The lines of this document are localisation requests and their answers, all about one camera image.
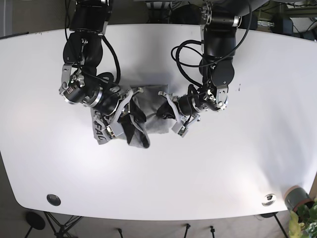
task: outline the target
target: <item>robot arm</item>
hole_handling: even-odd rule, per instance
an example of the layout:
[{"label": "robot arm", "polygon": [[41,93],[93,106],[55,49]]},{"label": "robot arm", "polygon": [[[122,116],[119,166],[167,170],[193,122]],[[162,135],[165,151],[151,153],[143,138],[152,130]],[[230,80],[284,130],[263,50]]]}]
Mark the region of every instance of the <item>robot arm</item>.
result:
[{"label": "robot arm", "polygon": [[[177,50],[173,59],[176,61],[178,69],[192,83],[188,87],[188,93],[182,97],[177,97],[160,92],[162,96],[167,98],[167,101],[159,108],[157,116],[163,119],[176,119],[177,122],[172,128],[174,132],[183,137],[187,133],[189,125],[200,120],[199,113],[208,110],[219,112],[226,108],[228,85],[234,77],[233,56],[249,31],[247,29],[240,43],[236,45],[235,34],[241,16],[252,13],[252,9],[258,8],[266,1],[224,0],[221,3],[207,2],[204,5],[201,25],[202,40],[188,40],[174,48]],[[250,17],[248,28],[250,28],[251,20]],[[180,51],[188,44],[202,46],[203,55],[199,65],[188,65],[180,62]],[[191,79],[182,65],[198,67],[203,77],[202,84]]]},{"label": "robot arm", "polygon": [[[267,0],[224,0],[208,2],[203,8],[202,40],[189,40],[175,47],[177,67],[192,84],[182,97],[160,92],[166,102],[157,111],[163,119],[176,119],[173,130],[184,136],[188,127],[200,120],[200,112],[222,111],[228,103],[228,85],[234,77],[232,66],[236,46],[235,33],[240,17],[258,8]],[[63,51],[64,66],[59,93],[70,104],[81,103],[95,110],[94,130],[98,139],[107,142],[124,133],[124,123],[144,122],[145,115],[131,98],[140,89],[119,86],[120,66],[113,48],[105,38],[106,26],[111,15],[112,0],[76,0],[76,11],[70,24],[70,34]],[[102,40],[110,49],[115,65],[116,79],[110,72],[97,75],[97,66],[103,57]],[[200,65],[184,64],[180,51],[187,44],[202,45]],[[191,79],[183,66],[198,67],[202,84]],[[133,120],[126,117],[133,115]]]},{"label": "robot arm", "polygon": [[[59,93],[70,104],[81,103],[94,109],[94,130],[99,140],[108,142],[124,133],[120,120],[136,108],[131,98],[140,90],[119,86],[119,62],[104,36],[112,0],[77,0],[76,3],[69,28],[73,33],[67,39],[63,51],[65,64]],[[110,72],[97,75],[97,66],[103,57],[102,40],[113,54],[116,80]],[[139,117],[134,113],[135,120],[145,117],[141,110],[137,112]]]}]

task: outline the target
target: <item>green plant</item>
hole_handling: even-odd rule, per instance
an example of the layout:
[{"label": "green plant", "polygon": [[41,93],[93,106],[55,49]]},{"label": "green plant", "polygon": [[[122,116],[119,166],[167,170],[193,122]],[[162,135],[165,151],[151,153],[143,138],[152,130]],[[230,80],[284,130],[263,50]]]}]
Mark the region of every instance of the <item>green plant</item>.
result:
[{"label": "green plant", "polygon": [[314,238],[317,236],[317,201],[308,208],[301,205],[297,209],[297,214],[291,211],[289,221],[290,238]]}]

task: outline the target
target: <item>metal bracket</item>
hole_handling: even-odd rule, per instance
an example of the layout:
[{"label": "metal bracket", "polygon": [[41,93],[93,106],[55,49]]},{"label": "metal bracket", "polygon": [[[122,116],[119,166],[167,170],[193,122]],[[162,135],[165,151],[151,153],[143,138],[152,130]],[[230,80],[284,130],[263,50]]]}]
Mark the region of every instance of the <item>metal bracket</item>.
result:
[{"label": "metal bracket", "polygon": [[115,114],[110,120],[109,125],[106,126],[104,124],[103,120],[100,118],[102,117],[101,115],[94,116],[94,121],[102,126],[101,131],[108,142],[124,133],[123,127],[121,124],[118,123],[118,120],[123,111],[123,108],[130,102],[132,96],[133,91],[129,90],[125,99],[123,99],[122,102],[119,104]]},{"label": "metal bracket", "polygon": [[72,64],[64,64],[61,74],[61,86],[59,88],[59,94],[64,95],[64,92],[68,89]]},{"label": "metal bracket", "polygon": [[216,93],[216,103],[217,107],[221,110],[224,110],[227,107],[228,104],[228,85],[222,85],[217,87],[217,93]]},{"label": "metal bracket", "polygon": [[177,106],[174,103],[174,101],[175,101],[175,99],[177,99],[177,97],[173,97],[173,95],[167,94],[167,93],[162,92],[162,91],[160,91],[158,94],[166,97],[168,104],[171,106],[171,108],[174,112],[176,123],[172,127],[172,131],[174,131],[176,134],[180,135],[181,137],[184,137],[188,132],[188,127],[190,125],[192,125],[194,122],[200,121],[200,115],[196,114],[194,116],[194,119],[192,119],[186,126],[184,126],[184,124],[186,122],[186,117],[184,115],[179,114]]}]

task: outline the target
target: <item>plant pot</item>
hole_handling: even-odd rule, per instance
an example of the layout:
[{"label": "plant pot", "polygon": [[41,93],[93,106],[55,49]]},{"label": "plant pot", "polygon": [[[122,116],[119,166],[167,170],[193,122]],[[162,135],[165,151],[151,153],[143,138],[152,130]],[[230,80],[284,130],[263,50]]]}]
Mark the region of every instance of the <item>plant pot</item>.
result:
[{"label": "plant pot", "polygon": [[284,195],[284,202],[288,210],[297,212],[297,209],[301,205],[307,205],[308,208],[312,208],[314,200],[309,197],[306,191],[299,187],[291,187]]}]

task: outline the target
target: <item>black cable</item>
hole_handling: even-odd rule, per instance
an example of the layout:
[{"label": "black cable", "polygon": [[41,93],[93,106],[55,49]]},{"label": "black cable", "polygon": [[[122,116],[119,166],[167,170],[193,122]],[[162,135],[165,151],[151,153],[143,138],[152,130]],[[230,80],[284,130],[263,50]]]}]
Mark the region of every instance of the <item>black cable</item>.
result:
[{"label": "black cable", "polygon": [[[68,4],[67,4],[67,0],[65,0],[65,10],[66,10],[66,17],[65,17],[65,28],[64,28],[64,30],[65,30],[65,37],[66,37],[66,41],[68,42],[68,36],[67,36],[67,19],[69,18],[69,13],[68,13],[68,11],[69,11],[69,6],[70,6],[70,1],[71,0],[69,0],[69,2],[68,2]],[[108,46],[108,48],[109,48],[109,50],[110,51],[113,51],[114,52],[114,50],[113,50],[113,48],[112,48],[112,46],[110,45],[110,43],[106,40],[106,45]],[[69,41],[68,42],[69,43],[69,45],[70,45],[70,50],[71,50],[71,52],[72,52],[72,54],[73,54],[73,56],[74,56],[74,59],[75,59],[75,53],[74,53],[74,48],[73,48],[73,45],[72,45],[72,43]],[[83,69],[83,67],[82,67],[82,65],[80,64],[80,62],[78,62],[78,61],[76,61],[75,62],[76,64],[75,65],[73,65],[73,67],[77,67],[78,69],[80,69],[84,74],[86,74],[86,75],[88,75],[88,76],[90,76],[90,77],[92,77],[92,78],[94,78],[94,79],[98,79],[99,81],[101,81],[102,83],[104,83],[105,82],[105,80],[108,82],[108,80],[107,79],[103,79],[103,78],[99,78],[99,77],[97,77],[97,76],[94,76],[94,75],[92,75],[92,74],[90,74],[90,73],[88,73],[86,70],[84,70]],[[118,66],[118,69],[117,69],[117,78],[118,78],[118,76],[119,76],[119,81],[120,81],[120,77],[121,77],[121,71],[120,71],[120,66]],[[112,82],[111,84],[114,84],[114,85],[116,85],[116,86],[118,86],[118,83],[116,83],[116,82]]]},{"label": "black cable", "polygon": [[286,234],[286,232],[285,232],[284,228],[282,227],[282,225],[281,225],[281,223],[279,222],[279,219],[277,218],[277,216],[276,216],[276,214],[275,214],[275,213],[274,213],[274,217],[275,217],[275,219],[276,219],[276,221],[277,221],[277,223],[278,223],[279,227],[281,228],[281,230],[282,230],[282,232],[283,232],[283,234],[284,234],[285,238],[288,238],[288,236],[287,236],[287,234]]},{"label": "black cable", "polygon": [[105,79],[105,77],[108,78],[108,79],[105,79],[105,80],[108,80],[107,82],[105,82],[107,84],[106,91],[108,91],[111,88],[111,85],[113,84],[113,81],[114,81],[113,74],[110,72],[105,72],[105,73],[98,74],[97,77],[102,79]]},{"label": "black cable", "polygon": [[195,84],[197,87],[202,87],[202,84],[196,82],[195,80],[191,79],[188,74],[183,70],[182,66],[181,66],[181,62],[179,61],[179,53],[181,51],[181,49],[188,45],[188,44],[195,44],[195,45],[201,45],[202,42],[201,41],[194,41],[194,40],[188,40],[188,41],[184,41],[182,44],[180,44],[179,47],[177,47],[177,51],[176,51],[176,64],[177,64],[177,67],[180,71],[180,73],[184,76],[184,78],[186,78],[189,82],[191,82],[192,84]]},{"label": "black cable", "polygon": [[117,77],[115,79],[115,83],[119,84],[120,83],[120,79],[121,79],[121,69],[120,69],[120,64],[119,64],[118,57],[117,57],[113,47],[111,46],[109,41],[106,39],[106,37],[102,36],[102,39],[103,39],[104,43],[107,45],[108,49],[110,50],[110,52],[111,52],[111,54],[113,56],[114,63],[115,63],[115,68],[117,70]]},{"label": "black cable", "polygon": [[285,4],[285,3],[280,3],[280,4],[276,5],[276,6],[273,6],[273,7],[270,7],[270,8],[264,9],[264,10],[265,10],[265,11],[267,11],[267,10],[270,10],[270,9],[276,8],[276,7],[278,7],[278,6],[281,6],[281,5],[283,5],[283,4]]},{"label": "black cable", "polygon": [[186,64],[186,63],[183,63],[183,62],[180,62],[179,61],[179,53],[180,53],[180,50],[187,44],[197,44],[197,41],[194,41],[194,40],[189,40],[189,41],[185,41],[183,42],[180,46],[177,47],[177,51],[176,51],[176,63],[177,63],[177,66],[179,68],[179,70],[181,71],[184,71],[180,65],[184,65],[184,66],[187,66],[187,67],[192,67],[192,68],[200,68],[200,67],[206,67],[206,66],[210,66],[210,65],[213,65],[213,64],[216,64],[216,63],[219,63],[220,61],[228,58],[233,52],[235,52],[239,47],[240,45],[244,42],[244,40],[246,39],[248,33],[249,33],[249,30],[250,30],[250,27],[251,27],[251,21],[252,21],[252,7],[251,7],[251,4],[250,4],[250,1],[249,0],[246,0],[248,2],[248,5],[249,5],[249,12],[250,12],[250,19],[249,19],[249,24],[248,24],[248,27],[247,27],[247,30],[246,32],[244,33],[244,36],[242,37],[241,41],[239,42],[239,44],[233,48],[228,54],[226,54],[225,56],[221,57],[220,59],[217,59],[216,61],[213,61],[211,63],[208,63],[208,64],[202,64],[202,65],[191,65],[191,64]]},{"label": "black cable", "polygon": [[309,29],[311,28],[311,26],[314,25],[314,23],[316,23],[316,22],[317,22],[317,20],[315,20],[314,22],[312,22],[305,32],[308,32]]},{"label": "black cable", "polygon": [[[174,61],[176,61],[176,58],[174,57],[173,52],[174,52],[175,49],[177,49],[177,47],[178,47],[178,46],[174,47],[174,48],[170,51],[170,55],[172,56],[172,59],[173,59]],[[194,48],[191,48],[191,47],[189,47],[189,46],[184,46],[184,48],[188,48],[188,49],[190,49],[190,50],[196,52],[197,54],[199,54],[199,55],[203,58],[204,61],[207,62],[207,60],[205,59],[205,57],[203,56],[203,54],[201,54],[199,51],[197,51],[197,50],[195,50]],[[210,66],[208,66],[208,73],[211,74],[211,68],[210,68]]]},{"label": "black cable", "polygon": [[65,23],[64,23],[64,30],[65,30],[65,37],[66,37],[66,40],[68,41],[68,36],[67,36],[67,28],[69,27],[70,25],[70,16],[69,16],[69,6],[70,6],[70,1],[68,2],[67,4],[67,0],[65,0],[65,10],[66,10],[66,16],[65,16]]},{"label": "black cable", "polygon": [[194,88],[194,85],[193,85],[193,84],[188,85],[187,96],[189,96],[189,97],[186,97],[186,99],[187,99],[188,106],[189,106],[189,109],[190,109],[190,114],[189,114],[188,119],[187,119],[187,120],[185,121],[185,123],[184,123],[184,127],[187,126],[187,124],[189,123],[190,119],[192,118],[192,113],[193,113],[193,111],[192,111],[192,106],[191,106],[191,104],[190,104],[190,102],[189,102],[189,98],[193,96],[193,94],[192,94],[193,91],[196,91],[196,92],[197,92],[197,90]]}]

